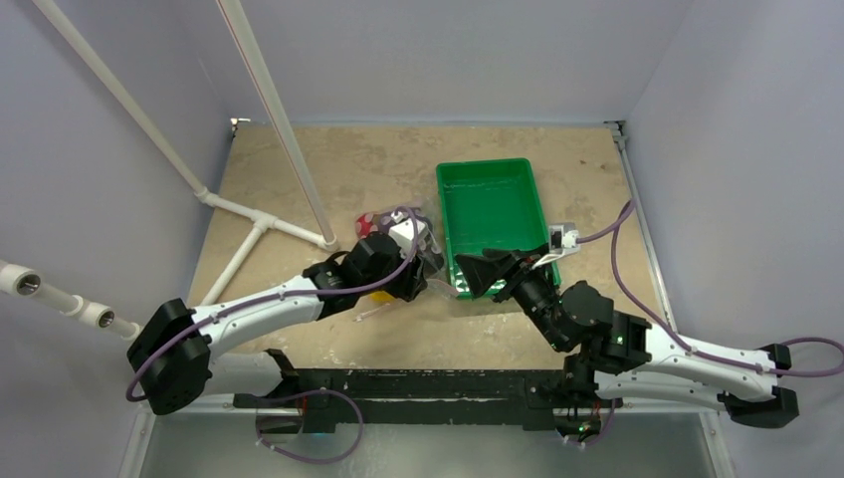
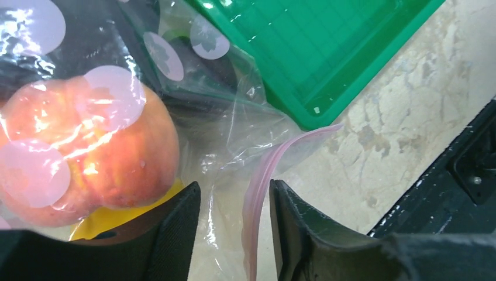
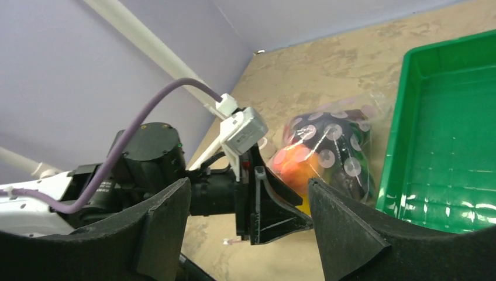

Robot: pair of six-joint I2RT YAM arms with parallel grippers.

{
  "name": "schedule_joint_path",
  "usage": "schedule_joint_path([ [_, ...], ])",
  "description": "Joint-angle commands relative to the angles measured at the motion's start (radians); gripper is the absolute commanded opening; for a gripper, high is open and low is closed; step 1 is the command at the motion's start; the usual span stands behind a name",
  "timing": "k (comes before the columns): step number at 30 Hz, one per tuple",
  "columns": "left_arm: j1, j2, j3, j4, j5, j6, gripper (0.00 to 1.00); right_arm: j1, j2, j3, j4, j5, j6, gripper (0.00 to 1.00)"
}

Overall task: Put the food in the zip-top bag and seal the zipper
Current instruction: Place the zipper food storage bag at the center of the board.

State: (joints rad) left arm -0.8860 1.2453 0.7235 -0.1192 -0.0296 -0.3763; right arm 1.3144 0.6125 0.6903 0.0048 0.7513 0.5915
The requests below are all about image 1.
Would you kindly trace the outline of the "yellow toy bell pepper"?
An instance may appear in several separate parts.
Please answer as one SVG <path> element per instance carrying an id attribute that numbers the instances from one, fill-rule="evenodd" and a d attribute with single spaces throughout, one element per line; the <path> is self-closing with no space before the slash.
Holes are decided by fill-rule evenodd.
<path id="1" fill-rule="evenodd" d="M 369 299 L 376 304 L 388 304 L 395 300 L 393 296 L 383 291 L 373 292 L 369 295 Z"/>

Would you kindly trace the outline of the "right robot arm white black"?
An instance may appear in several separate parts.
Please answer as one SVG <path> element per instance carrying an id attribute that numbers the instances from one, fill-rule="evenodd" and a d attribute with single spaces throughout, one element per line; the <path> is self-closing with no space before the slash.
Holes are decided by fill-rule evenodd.
<path id="1" fill-rule="evenodd" d="M 643 318 L 616 310 L 585 281 L 565 290 L 554 282 L 547 246 L 461 253 L 455 263 L 473 298 L 493 286 L 496 303 L 514 300 L 551 348 L 566 355 L 561 397 L 573 405 L 626 396 L 724 411 L 741 425 L 778 429 L 799 414 L 795 391 L 775 368 L 790 364 L 788 348 L 739 350 L 673 337 Z"/>

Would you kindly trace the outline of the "clear pink zip top bag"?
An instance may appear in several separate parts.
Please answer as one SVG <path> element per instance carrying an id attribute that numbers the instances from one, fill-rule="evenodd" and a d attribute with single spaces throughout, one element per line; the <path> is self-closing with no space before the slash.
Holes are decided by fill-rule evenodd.
<path id="1" fill-rule="evenodd" d="M 354 220 L 355 235 L 362 240 L 374 233 L 393 239 L 399 247 L 401 264 L 414 248 L 414 261 L 403 274 L 409 279 L 414 272 L 424 279 L 425 292 L 456 299 L 458 289 L 447 278 L 447 259 L 441 228 L 429 201 L 411 200 L 386 208 L 360 213 Z"/>

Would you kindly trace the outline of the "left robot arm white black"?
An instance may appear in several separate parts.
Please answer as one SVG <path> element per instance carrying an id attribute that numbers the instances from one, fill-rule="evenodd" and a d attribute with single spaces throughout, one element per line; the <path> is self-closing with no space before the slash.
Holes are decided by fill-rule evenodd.
<path id="1" fill-rule="evenodd" d="M 407 230 L 373 232 L 264 292 L 195 308 L 163 303 L 127 350 L 134 375 L 126 400 L 145 401 L 158 415 L 175 412 L 205 392 L 215 359 L 246 342 L 351 310 L 373 292 L 413 301 L 427 286 L 417 256 L 422 236 L 411 221 Z"/>

